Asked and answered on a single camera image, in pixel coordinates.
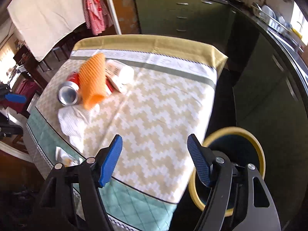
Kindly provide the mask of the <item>red white milk carton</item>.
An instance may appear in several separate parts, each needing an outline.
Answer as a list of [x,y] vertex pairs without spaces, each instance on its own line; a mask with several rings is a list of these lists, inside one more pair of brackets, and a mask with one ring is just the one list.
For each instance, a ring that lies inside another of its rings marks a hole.
[[126,94],[128,86],[134,82],[134,69],[118,60],[107,59],[105,73],[111,85],[122,94]]

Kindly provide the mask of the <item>white paper towel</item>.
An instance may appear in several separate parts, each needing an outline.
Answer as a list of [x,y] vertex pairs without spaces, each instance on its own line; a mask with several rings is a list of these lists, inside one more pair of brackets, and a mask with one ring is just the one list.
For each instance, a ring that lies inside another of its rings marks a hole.
[[57,113],[62,133],[69,137],[70,144],[80,153],[84,151],[85,130],[99,111],[99,104],[90,110],[79,104],[63,107]]

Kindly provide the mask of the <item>red checked apron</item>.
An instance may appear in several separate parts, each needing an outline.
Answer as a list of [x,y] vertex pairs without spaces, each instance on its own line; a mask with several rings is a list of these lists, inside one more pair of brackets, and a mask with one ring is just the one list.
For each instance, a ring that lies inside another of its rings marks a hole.
[[93,35],[102,34],[113,25],[112,18],[104,0],[82,0],[84,18]]

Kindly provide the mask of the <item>yellow rimmed blue trash bin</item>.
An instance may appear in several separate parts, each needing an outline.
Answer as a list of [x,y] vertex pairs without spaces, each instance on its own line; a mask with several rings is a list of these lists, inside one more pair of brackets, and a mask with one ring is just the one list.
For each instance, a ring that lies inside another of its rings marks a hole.
[[[240,127],[221,128],[206,137],[201,145],[213,152],[224,153],[238,170],[247,164],[253,164],[262,178],[265,177],[264,151],[259,141],[249,131]],[[199,180],[196,169],[189,179],[188,190],[193,203],[203,211],[211,189]]]

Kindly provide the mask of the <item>green lower cabinets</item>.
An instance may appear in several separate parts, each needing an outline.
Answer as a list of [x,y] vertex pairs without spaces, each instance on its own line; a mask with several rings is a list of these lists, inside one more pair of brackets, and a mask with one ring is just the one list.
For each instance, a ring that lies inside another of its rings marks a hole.
[[227,55],[207,132],[238,126],[258,139],[280,221],[291,221],[306,205],[306,66],[251,14],[223,0],[135,4],[142,34],[208,43]]

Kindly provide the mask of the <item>white dish rack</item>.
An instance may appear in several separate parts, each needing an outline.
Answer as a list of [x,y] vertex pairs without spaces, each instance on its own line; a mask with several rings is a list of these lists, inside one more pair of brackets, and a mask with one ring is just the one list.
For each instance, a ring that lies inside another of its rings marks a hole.
[[281,23],[278,19],[276,19],[276,15],[272,9],[269,9],[269,13],[265,12],[261,9],[261,7],[257,3],[252,3],[251,8],[253,9],[253,14],[264,22],[267,26],[275,30],[280,34],[284,34],[290,32],[290,28],[287,28],[284,23]]

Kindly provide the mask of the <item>red aluminium can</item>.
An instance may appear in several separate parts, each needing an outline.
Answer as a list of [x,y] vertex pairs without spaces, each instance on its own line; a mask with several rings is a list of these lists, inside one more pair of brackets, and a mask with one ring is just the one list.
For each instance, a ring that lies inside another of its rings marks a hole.
[[63,106],[78,104],[81,96],[79,95],[79,74],[77,72],[70,73],[66,80],[59,85],[57,98]]

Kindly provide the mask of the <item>orange foam fruit net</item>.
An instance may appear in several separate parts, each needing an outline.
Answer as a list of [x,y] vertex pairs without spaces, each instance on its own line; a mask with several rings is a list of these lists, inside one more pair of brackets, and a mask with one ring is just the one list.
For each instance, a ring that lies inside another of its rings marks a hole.
[[104,54],[97,53],[90,57],[81,65],[78,74],[83,106],[86,110],[91,110],[106,98]]

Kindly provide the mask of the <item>patterned tablecloth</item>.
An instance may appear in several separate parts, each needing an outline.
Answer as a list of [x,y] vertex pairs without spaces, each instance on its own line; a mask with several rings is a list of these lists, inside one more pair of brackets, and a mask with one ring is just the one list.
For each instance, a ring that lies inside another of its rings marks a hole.
[[[59,85],[92,55],[103,53],[134,69],[125,93],[113,92],[76,148],[61,131]],[[123,148],[112,178],[100,189],[117,230],[168,230],[194,165],[187,138],[203,141],[217,80],[227,56],[212,45],[159,35],[107,35],[77,42],[30,113],[23,140],[46,177],[55,150],[79,161],[95,156],[115,135]]]

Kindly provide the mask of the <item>white hanging sheet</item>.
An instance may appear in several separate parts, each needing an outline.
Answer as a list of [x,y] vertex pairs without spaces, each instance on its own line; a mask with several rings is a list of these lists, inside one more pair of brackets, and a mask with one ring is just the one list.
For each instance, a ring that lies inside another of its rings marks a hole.
[[82,0],[12,0],[7,9],[37,61],[85,22]]

